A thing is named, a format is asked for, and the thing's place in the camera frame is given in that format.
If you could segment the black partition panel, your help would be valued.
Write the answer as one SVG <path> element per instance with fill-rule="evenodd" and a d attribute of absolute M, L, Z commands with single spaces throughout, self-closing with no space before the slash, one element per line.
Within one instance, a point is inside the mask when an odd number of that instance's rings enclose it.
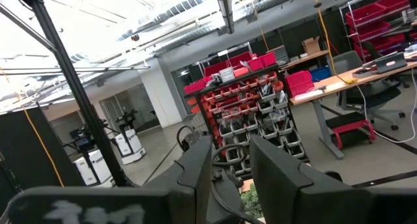
<path fill-rule="evenodd" d="M 84 186 L 45 114 L 39 108 L 0 115 L 0 163 L 21 189 Z M 0 165 L 0 215 L 18 192 Z"/>

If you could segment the white mobile robot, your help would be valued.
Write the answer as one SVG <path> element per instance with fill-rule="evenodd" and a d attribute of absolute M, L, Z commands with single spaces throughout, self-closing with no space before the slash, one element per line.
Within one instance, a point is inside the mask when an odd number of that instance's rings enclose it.
<path fill-rule="evenodd" d="M 70 132 L 73 141 L 65 143 L 64 148 L 74 149 L 72 155 L 80 155 L 72 161 L 86 186 L 112 188 L 115 181 L 101 151 L 98 149 L 88 125 Z"/>
<path fill-rule="evenodd" d="M 115 140 L 124 165 L 139 161 L 146 155 L 145 148 L 139 141 L 133 125 L 136 113 L 135 109 L 130 112 L 125 111 L 123 116 L 116 120 L 116 123 L 119 123 L 120 133 L 115 137 Z"/>

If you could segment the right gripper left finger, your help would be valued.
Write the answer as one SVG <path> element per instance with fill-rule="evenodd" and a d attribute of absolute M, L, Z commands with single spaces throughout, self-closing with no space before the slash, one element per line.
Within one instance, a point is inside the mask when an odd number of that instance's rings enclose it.
<path fill-rule="evenodd" d="M 204 136 L 140 188 L 44 186 L 15 196 L 11 224 L 206 224 L 212 139 Z"/>

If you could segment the grey black office chair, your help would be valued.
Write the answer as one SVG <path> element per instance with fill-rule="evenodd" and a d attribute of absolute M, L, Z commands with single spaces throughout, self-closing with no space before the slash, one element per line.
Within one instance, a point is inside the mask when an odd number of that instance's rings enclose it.
<path fill-rule="evenodd" d="M 336 73 L 344 73 L 359 68 L 363 65 L 361 58 L 355 51 L 348 51 L 333 57 Z M 345 111 L 366 113 L 368 121 L 372 124 L 375 119 L 383 120 L 390 124 L 392 130 L 398 130 L 397 122 L 385 117 L 389 113 L 397 113 L 399 118 L 405 118 L 405 113 L 399 109 L 382 109 L 389 101 L 401 94 L 400 82 L 396 80 L 380 79 L 337 93 L 337 106 Z"/>

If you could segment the black aluminium rig frame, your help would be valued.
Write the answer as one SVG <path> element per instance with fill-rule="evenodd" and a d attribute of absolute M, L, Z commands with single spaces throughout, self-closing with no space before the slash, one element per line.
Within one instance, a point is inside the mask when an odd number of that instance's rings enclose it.
<path fill-rule="evenodd" d="M 63 73 L 70 90 L 79 106 L 79 110 L 86 121 L 91 134 L 94 137 L 95 143 L 98 149 L 101 151 L 105 162 L 107 163 L 109 170 L 115 179 L 115 183 L 118 187 L 138 187 L 133 181 L 131 181 L 124 170 L 120 166 L 115 153 L 110 145 L 110 140 L 104 133 L 103 128 L 99 123 L 98 115 L 91 105 L 87 93 L 81 81 L 76 73 L 72 61 L 65 49 L 65 46 L 57 32 L 53 21 L 46 9 L 44 0 L 22 0 L 33 11 L 35 18 L 44 33 L 44 36 L 39 35 L 37 31 L 28 26 L 15 14 L 11 13 L 9 9 L 0 9 L 0 13 L 4 14 L 17 26 L 21 27 L 28 35 L 38 40 L 43 46 L 48 48 L 55 56 L 58 65 Z"/>

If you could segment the red step stool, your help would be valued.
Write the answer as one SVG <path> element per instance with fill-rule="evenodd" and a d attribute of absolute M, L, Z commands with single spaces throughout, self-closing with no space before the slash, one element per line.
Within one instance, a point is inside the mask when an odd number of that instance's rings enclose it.
<path fill-rule="evenodd" d="M 352 112 L 327 119 L 326 126 L 331 130 L 332 142 L 338 149 L 353 145 L 361 141 L 372 144 L 376 140 L 375 132 L 371 123 L 364 115 Z"/>

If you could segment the wooden desk grey legs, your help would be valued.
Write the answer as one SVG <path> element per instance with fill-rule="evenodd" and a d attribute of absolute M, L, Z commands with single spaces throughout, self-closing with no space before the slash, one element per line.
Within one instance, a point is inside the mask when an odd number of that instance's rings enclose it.
<path fill-rule="evenodd" d="M 321 131 L 319 134 L 319 139 L 321 140 L 323 145 L 329 151 L 331 151 L 331 153 L 333 153 L 333 155 L 337 159 L 340 160 L 340 159 L 343 159 L 344 154 L 342 153 L 342 151 L 340 151 L 340 149 L 335 144 L 333 144 L 331 140 L 329 128 L 326 125 L 323 109 L 321 107 L 321 104 L 319 103 L 319 99 L 325 96 L 337 93 L 339 91 L 344 91 L 346 89 L 351 89 L 359 85 L 364 85 L 371 81 L 382 79 L 392 74 L 397 74 L 403 71 L 413 70 L 414 68 L 417 68 L 417 60 L 408 62 L 406 66 L 403 66 L 401 68 L 396 68 L 396 69 L 393 69 L 389 72 L 385 72 L 382 74 L 372 74 L 370 76 L 363 77 L 360 79 L 355 79 L 352 76 L 353 72 L 360 69 L 360 67 L 355 68 L 354 70 L 350 70 L 348 72 L 344 72 L 340 74 L 339 76 L 341 77 L 341 79 L 339 79 L 336 76 L 332 76 L 318 83 L 315 83 L 312 91 L 295 96 L 294 98 L 291 98 L 289 101 L 293 105 L 304 104 L 306 102 L 311 102 L 313 104 L 315 115 L 317 117 L 319 128 Z"/>

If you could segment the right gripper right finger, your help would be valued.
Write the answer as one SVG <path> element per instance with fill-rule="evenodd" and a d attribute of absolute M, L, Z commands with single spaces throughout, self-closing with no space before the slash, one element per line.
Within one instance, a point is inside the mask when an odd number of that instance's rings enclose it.
<path fill-rule="evenodd" d="M 354 188 L 259 135 L 250 165 L 266 224 L 417 224 L 417 189 Z"/>

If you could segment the red bin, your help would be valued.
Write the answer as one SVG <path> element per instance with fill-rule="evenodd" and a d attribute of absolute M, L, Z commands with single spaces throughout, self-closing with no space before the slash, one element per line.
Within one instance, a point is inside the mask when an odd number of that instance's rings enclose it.
<path fill-rule="evenodd" d="M 312 76 L 308 71 L 299 71 L 285 77 L 292 97 L 304 94 L 314 89 Z"/>

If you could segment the green artificial plant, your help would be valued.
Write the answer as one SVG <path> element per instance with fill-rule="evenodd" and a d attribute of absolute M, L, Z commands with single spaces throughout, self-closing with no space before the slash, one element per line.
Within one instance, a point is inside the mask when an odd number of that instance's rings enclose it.
<path fill-rule="evenodd" d="M 249 190 L 242 192 L 241 199 L 244 204 L 244 211 L 246 214 L 254 217 L 255 219 L 264 217 L 254 184 L 250 185 Z"/>

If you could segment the grey device case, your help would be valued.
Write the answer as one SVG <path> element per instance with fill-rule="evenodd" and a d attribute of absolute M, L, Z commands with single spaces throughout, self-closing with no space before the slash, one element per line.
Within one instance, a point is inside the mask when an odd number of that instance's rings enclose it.
<path fill-rule="evenodd" d="M 406 65 L 407 61 L 403 52 L 394 52 L 364 64 L 361 69 L 352 73 L 352 77 L 362 79 L 372 74 L 383 74 L 403 68 Z"/>

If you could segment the blue bin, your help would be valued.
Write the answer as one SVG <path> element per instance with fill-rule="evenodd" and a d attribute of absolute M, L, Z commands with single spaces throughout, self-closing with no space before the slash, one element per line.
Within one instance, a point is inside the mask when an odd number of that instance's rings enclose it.
<path fill-rule="evenodd" d="M 331 71 L 328 66 L 323 66 L 309 71 L 311 74 L 312 82 L 320 82 L 323 79 L 329 78 L 331 76 Z"/>

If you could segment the cardboard box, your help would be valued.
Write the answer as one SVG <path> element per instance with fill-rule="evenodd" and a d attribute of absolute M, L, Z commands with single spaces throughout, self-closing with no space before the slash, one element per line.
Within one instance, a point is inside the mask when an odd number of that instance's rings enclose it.
<path fill-rule="evenodd" d="M 321 48 L 319 45 L 319 39 L 320 37 L 316 36 L 316 37 L 311 37 L 309 39 L 302 41 L 302 46 L 304 48 L 304 51 L 308 55 L 313 55 L 321 51 Z"/>

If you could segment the red grey bin rack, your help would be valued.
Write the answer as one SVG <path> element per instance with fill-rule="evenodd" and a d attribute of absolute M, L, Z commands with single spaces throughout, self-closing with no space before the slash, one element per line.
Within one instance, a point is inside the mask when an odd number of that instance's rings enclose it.
<path fill-rule="evenodd" d="M 200 113 L 217 148 L 260 135 L 308 162 L 274 53 L 246 52 L 206 67 L 203 78 L 185 86 L 192 113 Z"/>

